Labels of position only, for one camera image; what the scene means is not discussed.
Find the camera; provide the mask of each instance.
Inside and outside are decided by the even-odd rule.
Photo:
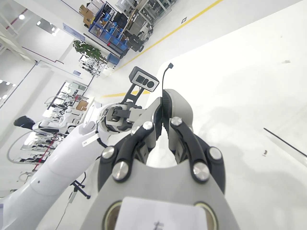
[[[145,72],[139,67],[133,68],[132,72],[129,75],[129,80],[131,83],[150,92],[153,92],[159,85],[159,81],[157,78]]]

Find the red pipe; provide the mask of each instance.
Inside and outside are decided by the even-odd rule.
[[[21,12],[21,15],[23,15],[27,10],[28,10],[28,9],[25,9],[24,11],[22,11],[22,12]],[[17,21],[18,18],[19,18],[19,16],[16,17],[16,18],[11,22],[11,25],[13,25],[13,23],[15,23],[15,22]]]
[[[34,52],[34,51],[30,50],[30,49],[27,49],[26,47],[22,47],[22,48],[24,48],[24,49],[26,49],[26,50],[28,50],[28,51],[30,51],[30,52],[32,52],[32,53],[35,53],[35,54],[37,54],[37,55],[39,55],[39,56],[41,56],[41,57],[43,57],[43,58],[45,58],[45,59],[47,59],[47,60],[50,60],[50,61],[52,61],[52,62],[54,62],[54,63],[58,61],[58,62],[64,64],[63,62],[61,62],[61,61],[59,61],[59,60],[53,61],[53,60],[51,60],[51,59],[49,59],[49,58],[47,58],[47,57],[45,57],[45,56],[43,56],[43,55],[40,55],[40,54],[37,53],[37,52]]]
[[[44,152],[43,156],[40,158],[40,160],[38,161],[38,163],[41,163],[43,157],[45,156],[45,154],[47,153],[47,151],[49,150],[49,148],[52,146],[53,143],[54,143],[54,139],[51,141],[49,147],[46,149],[46,151]],[[35,171],[38,165],[39,165],[39,164],[36,164],[35,168],[34,168],[32,171]]]

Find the wheel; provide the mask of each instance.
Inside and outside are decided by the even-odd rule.
[[[75,129],[76,126],[68,126],[66,134],[70,134],[73,129]]]
[[[142,45],[138,51],[141,52],[143,51],[143,49],[144,49],[144,46]]]

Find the white robot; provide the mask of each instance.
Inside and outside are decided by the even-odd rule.
[[[27,116],[22,116],[14,121],[14,126],[20,126],[28,128],[30,130],[35,130],[37,133],[42,134],[69,134],[77,126],[77,120],[79,117],[72,113],[72,107],[68,106],[60,118],[60,120],[54,121],[52,118],[45,118],[37,123]]]
[[[222,153],[193,134],[190,105],[176,91],[163,90],[162,97],[142,109],[135,104],[138,97],[144,89],[154,91],[159,81],[138,67],[129,79],[132,86],[121,103],[92,104],[85,122],[64,139],[31,180],[0,200],[2,230],[34,230],[98,156],[99,194],[81,230],[158,230],[164,224],[173,226],[166,229],[239,230],[224,197]],[[142,87],[136,96],[131,94],[135,86]],[[146,166],[162,126],[178,163],[168,169]],[[111,134],[129,130],[116,145],[106,146]]]

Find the blue storage rack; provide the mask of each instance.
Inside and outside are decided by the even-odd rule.
[[[110,13],[104,12],[106,6],[111,8]],[[120,58],[122,58],[126,55],[129,47],[126,45],[127,40],[122,40],[122,29],[113,22],[116,13],[117,11],[106,2],[95,15],[95,18],[89,27],[89,32],[106,43],[108,47],[113,49],[119,54]]]

